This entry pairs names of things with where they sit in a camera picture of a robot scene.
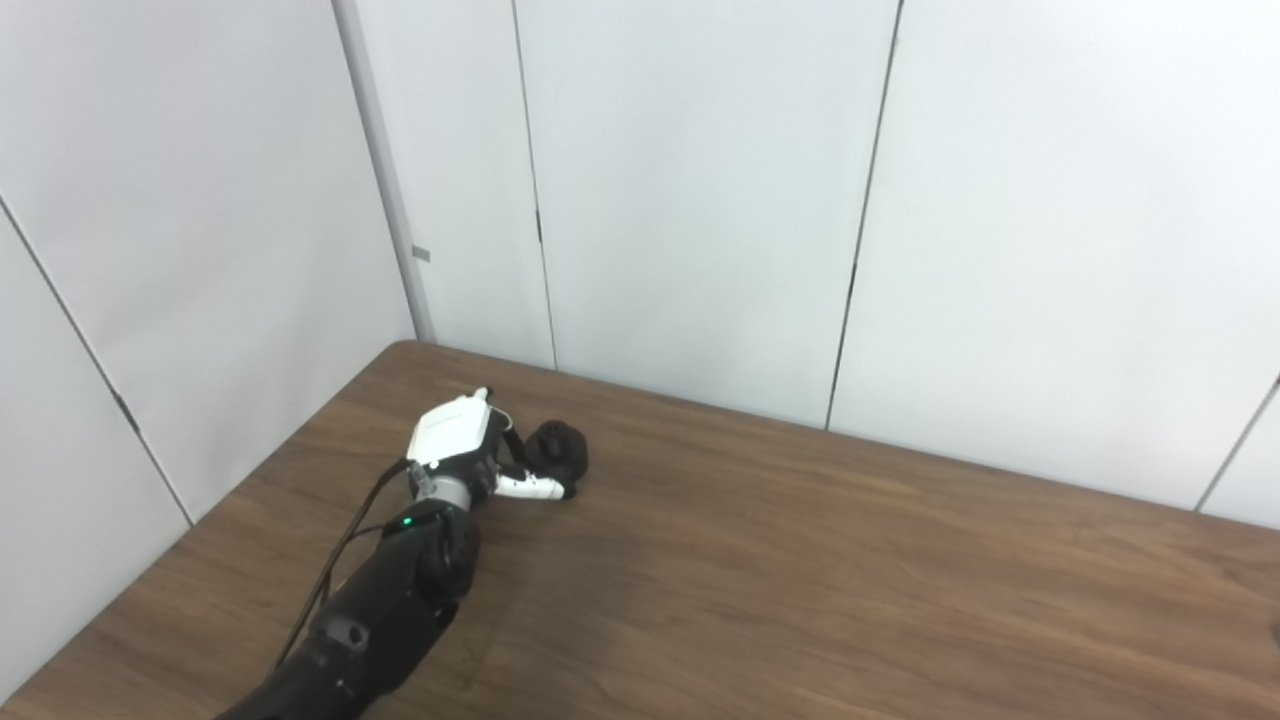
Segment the white and black left hand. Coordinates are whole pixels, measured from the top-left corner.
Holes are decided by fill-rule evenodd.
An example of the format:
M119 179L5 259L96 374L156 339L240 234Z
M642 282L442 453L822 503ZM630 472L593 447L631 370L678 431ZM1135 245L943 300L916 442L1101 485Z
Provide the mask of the white and black left hand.
M481 387L421 415L406 461L412 500L471 510L494 497L572 498L590 457L585 434L562 420L522 436Z

